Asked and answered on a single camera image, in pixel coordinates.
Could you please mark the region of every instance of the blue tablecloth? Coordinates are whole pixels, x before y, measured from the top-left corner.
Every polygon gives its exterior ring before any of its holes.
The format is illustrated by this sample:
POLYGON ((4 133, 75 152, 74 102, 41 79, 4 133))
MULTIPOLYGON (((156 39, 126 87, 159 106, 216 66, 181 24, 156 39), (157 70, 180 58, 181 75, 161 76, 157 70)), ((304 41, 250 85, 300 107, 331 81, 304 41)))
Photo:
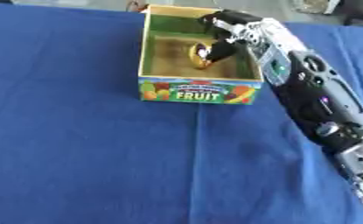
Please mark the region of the blue tablecloth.
MULTIPOLYGON (((143 17, 0 5, 0 224, 363 224, 267 87, 139 101, 143 17)), ((289 28, 363 99, 363 28, 289 28)))

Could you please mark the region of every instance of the yellow fruit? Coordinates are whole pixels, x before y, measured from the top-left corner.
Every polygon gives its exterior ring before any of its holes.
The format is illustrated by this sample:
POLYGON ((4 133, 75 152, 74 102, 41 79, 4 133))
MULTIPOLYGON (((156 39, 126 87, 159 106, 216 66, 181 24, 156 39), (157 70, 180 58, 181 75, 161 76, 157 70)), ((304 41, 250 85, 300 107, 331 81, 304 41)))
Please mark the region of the yellow fruit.
POLYGON ((170 95, 169 90, 161 89, 157 92, 158 95, 170 95))
POLYGON ((198 46, 198 44, 193 45, 191 47, 191 49, 189 49, 189 59, 191 60, 191 62, 193 63, 193 65, 196 68, 205 69, 205 68, 207 68, 207 67, 209 67, 211 65, 211 61, 203 60, 203 59, 200 58, 200 56, 198 56, 198 54, 196 53, 197 46, 198 46))
POLYGON ((143 96, 144 96, 144 99, 149 100, 149 101, 156 100, 156 98, 157 98, 157 94, 153 91, 145 91, 143 96))

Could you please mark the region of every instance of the robotic arm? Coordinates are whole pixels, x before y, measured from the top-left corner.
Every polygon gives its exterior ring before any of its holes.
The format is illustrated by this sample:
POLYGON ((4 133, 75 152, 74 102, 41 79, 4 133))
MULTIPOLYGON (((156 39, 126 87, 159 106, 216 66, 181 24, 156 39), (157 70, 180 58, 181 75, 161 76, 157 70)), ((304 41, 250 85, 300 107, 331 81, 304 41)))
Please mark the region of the robotic arm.
POLYGON ((221 10, 199 21, 218 42, 193 47, 195 65, 205 68, 246 48, 299 129, 363 202, 363 105, 338 72, 273 18, 221 10))

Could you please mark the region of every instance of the fruit box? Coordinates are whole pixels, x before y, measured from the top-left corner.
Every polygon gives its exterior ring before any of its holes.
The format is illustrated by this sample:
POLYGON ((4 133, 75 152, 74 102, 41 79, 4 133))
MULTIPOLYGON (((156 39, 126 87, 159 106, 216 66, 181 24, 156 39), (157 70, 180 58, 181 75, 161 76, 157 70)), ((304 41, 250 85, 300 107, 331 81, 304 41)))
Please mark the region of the fruit box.
POLYGON ((146 11, 139 66, 144 101, 252 104, 262 87, 259 67, 246 50, 199 70, 189 59, 196 43, 211 45, 197 18, 214 9, 151 5, 146 11))

